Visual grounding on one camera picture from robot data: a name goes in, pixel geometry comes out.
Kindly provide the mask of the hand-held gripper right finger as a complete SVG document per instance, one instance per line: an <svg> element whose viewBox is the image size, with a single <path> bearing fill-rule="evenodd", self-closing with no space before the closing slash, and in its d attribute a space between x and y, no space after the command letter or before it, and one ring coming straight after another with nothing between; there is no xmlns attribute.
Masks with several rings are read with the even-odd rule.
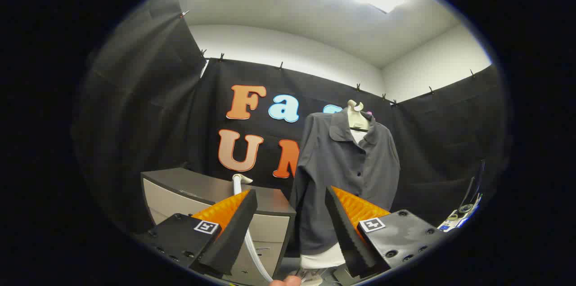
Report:
<svg viewBox="0 0 576 286"><path fill-rule="evenodd" d="M325 205L352 277L366 278L417 262L446 233L408 210L388 212L341 188L326 188Z"/></svg>

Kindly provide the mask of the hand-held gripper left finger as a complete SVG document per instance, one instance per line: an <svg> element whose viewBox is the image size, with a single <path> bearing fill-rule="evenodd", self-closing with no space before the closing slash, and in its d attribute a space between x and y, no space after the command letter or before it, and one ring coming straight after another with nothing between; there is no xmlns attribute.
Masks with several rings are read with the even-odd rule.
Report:
<svg viewBox="0 0 576 286"><path fill-rule="evenodd" d="M248 189L197 214L173 214L135 239L181 269L222 277L232 272L257 206Z"/></svg>

